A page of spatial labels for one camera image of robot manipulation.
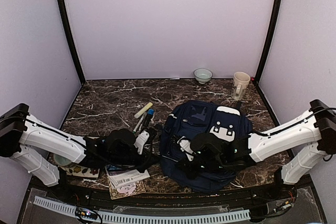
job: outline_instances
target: black mount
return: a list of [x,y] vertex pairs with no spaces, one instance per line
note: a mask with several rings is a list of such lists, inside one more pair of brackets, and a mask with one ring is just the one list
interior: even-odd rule
[[[150,137],[147,143],[151,143],[157,135],[157,130],[146,128]],[[104,168],[112,163],[123,166],[136,166],[137,170],[144,173],[151,165],[157,163],[159,158],[151,153],[151,150],[143,150],[138,154],[138,149],[134,146],[135,135],[128,129],[114,130],[109,136],[98,139],[84,137],[86,141],[85,158],[79,165],[89,168]]]
[[244,170],[256,164],[249,156],[251,149],[248,148],[248,138],[247,135],[227,142],[212,133],[200,133],[190,140],[190,149],[195,153],[193,160],[189,161],[188,158],[184,158],[176,165],[186,173],[189,179],[196,178],[200,172]]
[[0,116],[0,156],[11,157],[20,150],[20,138],[27,130],[25,118],[29,106],[21,103]]
[[[329,108],[320,100],[310,102],[311,111],[318,112]],[[318,141],[317,149],[325,151],[329,155],[336,154],[336,115],[332,110],[325,110],[315,115],[316,125],[321,133],[322,139]]]

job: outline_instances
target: mug handle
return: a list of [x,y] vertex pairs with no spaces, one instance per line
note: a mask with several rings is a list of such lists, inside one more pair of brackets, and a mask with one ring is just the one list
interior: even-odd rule
[[241,85],[241,84],[238,84],[237,89],[236,89],[236,96],[239,96],[239,95],[240,95],[241,88],[242,88],[242,85]]

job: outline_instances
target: cup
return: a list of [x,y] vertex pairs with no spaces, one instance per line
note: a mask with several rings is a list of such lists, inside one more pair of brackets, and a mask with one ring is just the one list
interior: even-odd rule
[[233,87],[231,97],[236,101],[240,101],[250,83],[251,77],[244,72],[235,72],[233,75]]

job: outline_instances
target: white label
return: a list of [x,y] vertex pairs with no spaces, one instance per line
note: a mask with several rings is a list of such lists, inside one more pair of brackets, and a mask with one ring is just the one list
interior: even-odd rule
[[224,106],[219,106],[217,108],[217,111],[222,111],[230,114],[235,114],[235,115],[240,115],[239,110],[236,110],[234,108],[229,108],[229,107],[224,107]]
[[112,174],[109,172],[108,177],[114,188],[120,188],[150,177],[147,170],[144,173],[140,173],[137,170],[129,170],[127,172],[115,172],[115,175]]

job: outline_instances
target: paper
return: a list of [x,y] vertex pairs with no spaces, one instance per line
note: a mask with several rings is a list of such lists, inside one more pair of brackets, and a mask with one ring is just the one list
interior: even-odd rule
[[123,171],[111,165],[106,166],[106,172],[114,188],[120,188],[150,177],[147,170],[144,173],[140,173],[137,170]]

